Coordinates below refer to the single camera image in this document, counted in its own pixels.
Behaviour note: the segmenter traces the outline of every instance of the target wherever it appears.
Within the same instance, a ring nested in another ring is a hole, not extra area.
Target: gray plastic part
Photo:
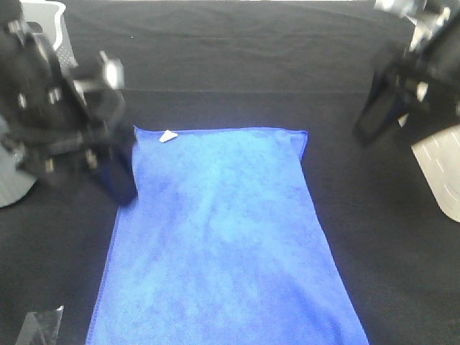
[[[16,345],[56,345],[64,307],[26,314]]]

